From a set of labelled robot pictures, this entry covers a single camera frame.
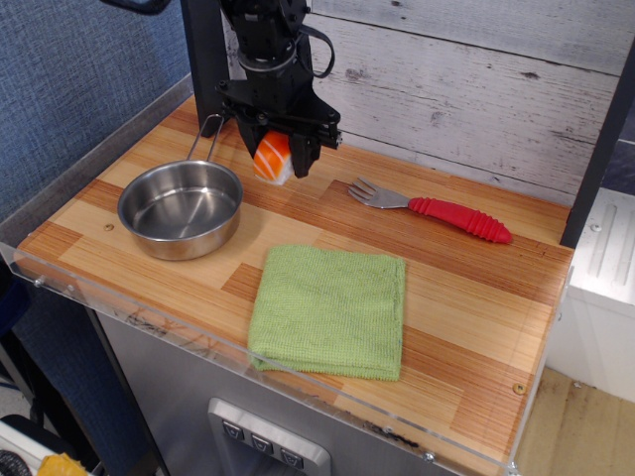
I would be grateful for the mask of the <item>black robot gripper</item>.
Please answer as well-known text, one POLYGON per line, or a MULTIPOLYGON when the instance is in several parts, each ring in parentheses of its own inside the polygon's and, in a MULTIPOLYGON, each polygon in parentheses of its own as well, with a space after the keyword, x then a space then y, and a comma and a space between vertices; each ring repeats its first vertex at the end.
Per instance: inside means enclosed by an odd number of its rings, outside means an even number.
POLYGON ((297 47, 293 53, 280 68, 247 70, 245 79, 221 80, 216 91, 250 154, 271 130, 290 137, 294 174, 303 179, 318 160, 320 146, 335 149, 341 143, 340 115, 314 92, 311 49, 297 47))

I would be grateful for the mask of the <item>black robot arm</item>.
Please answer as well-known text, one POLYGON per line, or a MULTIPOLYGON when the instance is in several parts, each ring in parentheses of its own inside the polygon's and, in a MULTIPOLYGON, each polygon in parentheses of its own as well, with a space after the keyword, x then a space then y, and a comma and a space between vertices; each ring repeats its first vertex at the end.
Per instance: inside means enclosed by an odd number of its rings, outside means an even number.
POLYGON ((280 133, 290 148, 293 172, 306 177, 323 147, 341 143, 340 114, 314 92, 327 77, 335 53, 326 34, 306 25, 305 1, 222 1, 238 41, 246 77, 216 86, 223 113, 237 121, 251 156, 266 134, 280 133))

